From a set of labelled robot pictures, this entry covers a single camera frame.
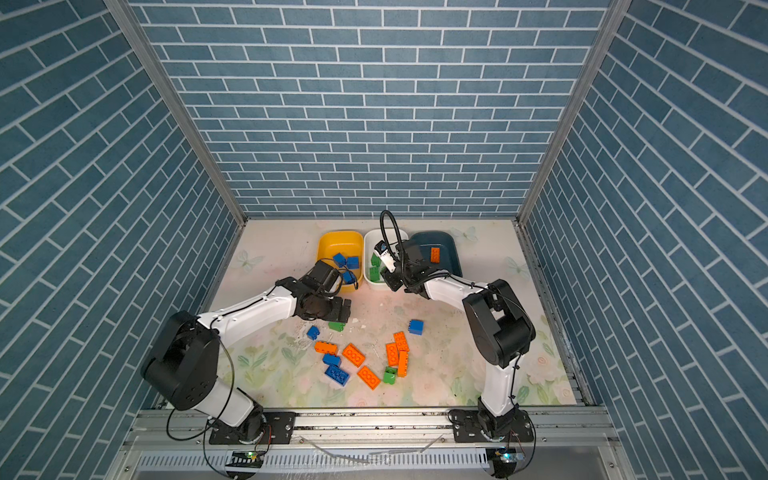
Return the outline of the orange lego horizontal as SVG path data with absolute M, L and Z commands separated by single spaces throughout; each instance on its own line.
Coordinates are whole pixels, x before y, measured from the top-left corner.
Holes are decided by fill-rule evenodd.
M 429 260 L 432 264 L 439 264 L 440 263 L 440 248 L 439 247 L 431 247 L 429 250 Z

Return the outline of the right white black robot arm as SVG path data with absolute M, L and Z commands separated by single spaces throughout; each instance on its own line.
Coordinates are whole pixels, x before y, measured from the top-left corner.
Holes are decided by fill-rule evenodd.
M 439 301 L 466 314 L 474 344 L 486 361 L 485 383 L 478 400 L 478 422 L 490 439 L 511 433 L 519 404 L 514 385 L 519 361 L 530 350 L 536 330 L 510 285 L 504 280 L 473 282 L 440 269 L 405 241 L 394 214 L 379 215 L 382 240 L 374 247 L 384 265 L 382 277 L 397 291 Z

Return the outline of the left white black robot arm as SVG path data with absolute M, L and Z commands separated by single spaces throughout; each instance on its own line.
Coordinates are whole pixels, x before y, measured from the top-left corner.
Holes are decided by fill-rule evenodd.
M 319 260 L 302 277 L 286 277 L 268 291 L 234 306 L 194 315 L 179 311 L 166 320 L 141 375 L 178 411 L 194 409 L 228 427 L 238 443 L 255 443 L 266 432 L 263 407 L 218 375 L 219 353 L 277 321 L 345 323 L 351 301 L 339 296 L 350 278 Z

